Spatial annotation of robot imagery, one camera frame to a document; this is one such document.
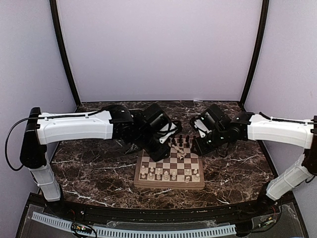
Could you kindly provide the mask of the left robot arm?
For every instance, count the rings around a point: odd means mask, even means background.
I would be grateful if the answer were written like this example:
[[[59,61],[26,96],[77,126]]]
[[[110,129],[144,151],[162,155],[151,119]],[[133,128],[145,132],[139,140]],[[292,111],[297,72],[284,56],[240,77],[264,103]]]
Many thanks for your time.
[[[50,167],[48,144],[81,139],[123,140],[159,161],[169,156],[166,140],[177,131],[177,126],[158,104],[143,111],[109,105],[94,112],[73,114],[42,113],[35,107],[25,121],[20,162],[29,169],[45,200],[51,202],[51,209],[59,216],[66,216],[70,206],[62,199],[61,188]]]

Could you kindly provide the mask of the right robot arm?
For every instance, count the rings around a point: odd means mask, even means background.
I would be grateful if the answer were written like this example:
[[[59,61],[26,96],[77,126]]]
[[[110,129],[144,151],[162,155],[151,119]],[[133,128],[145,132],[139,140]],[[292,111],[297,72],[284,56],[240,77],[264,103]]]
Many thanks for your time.
[[[263,113],[240,112],[230,119],[222,111],[211,109],[190,120],[199,132],[193,141],[199,156],[215,151],[224,144],[238,140],[273,141],[296,145],[304,149],[299,159],[262,189],[253,211],[263,215],[272,202],[317,175],[317,120],[290,120],[268,117]]]

